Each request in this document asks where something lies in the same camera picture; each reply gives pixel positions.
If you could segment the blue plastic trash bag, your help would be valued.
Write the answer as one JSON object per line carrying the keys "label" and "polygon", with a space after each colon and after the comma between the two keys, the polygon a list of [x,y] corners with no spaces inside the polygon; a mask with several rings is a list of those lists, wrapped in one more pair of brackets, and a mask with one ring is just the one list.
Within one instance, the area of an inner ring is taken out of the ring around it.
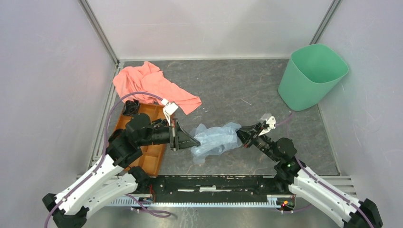
{"label": "blue plastic trash bag", "polygon": [[191,148],[193,162],[204,164],[210,155],[220,156],[224,152],[241,147],[242,143],[237,136],[237,130],[240,128],[241,125],[234,122],[211,128],[199,124],[191,131],[191,136],[200,142],[199,146]]}

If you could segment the green trash bin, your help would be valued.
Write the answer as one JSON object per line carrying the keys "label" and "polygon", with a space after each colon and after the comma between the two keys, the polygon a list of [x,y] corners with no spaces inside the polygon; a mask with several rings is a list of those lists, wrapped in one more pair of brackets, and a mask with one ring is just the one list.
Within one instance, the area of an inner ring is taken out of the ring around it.
{"label": "green trash bin", "polygon": [[291,110],[302,111],[317,105],[348,71],[334,50],[312,44],[291,54],[278,93]]}

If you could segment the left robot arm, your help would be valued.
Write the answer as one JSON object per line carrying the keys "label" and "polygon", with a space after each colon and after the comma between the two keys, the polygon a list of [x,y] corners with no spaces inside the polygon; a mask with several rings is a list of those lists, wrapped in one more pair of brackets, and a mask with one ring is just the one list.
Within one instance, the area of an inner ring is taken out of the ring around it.
{"label": "left robot arm", "polygon": [[120,131],[115,131],[102,157],[83,176],[58,194],[47,194],[43,199],[49,211],[46,222],[52,219],[58,228],[81,228],[87,219],[115,199],[132,193],[145,193],[150,177],[140,166],[114,182],[105,183],[129,167],[142,156],[142,147],[168,144],[174,151],[200,146],[178,121],[150,120],[147,114],[136,114]]}

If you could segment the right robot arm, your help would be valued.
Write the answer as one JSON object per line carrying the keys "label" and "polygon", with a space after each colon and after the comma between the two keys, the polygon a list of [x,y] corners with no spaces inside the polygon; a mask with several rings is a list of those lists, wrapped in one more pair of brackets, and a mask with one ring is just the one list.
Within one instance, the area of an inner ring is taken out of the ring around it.
{"label": "right robot arm", "polygon": [[277,192],[301,197],[330,217],[341,228],[381,228],[377,205],[359,200],[334,187],[296,157],[293,141],[287,137],[273,141],[263,131],[265,123],[244,126],[237,136],[245,148],[257,147],[276,162],[274,186]]}

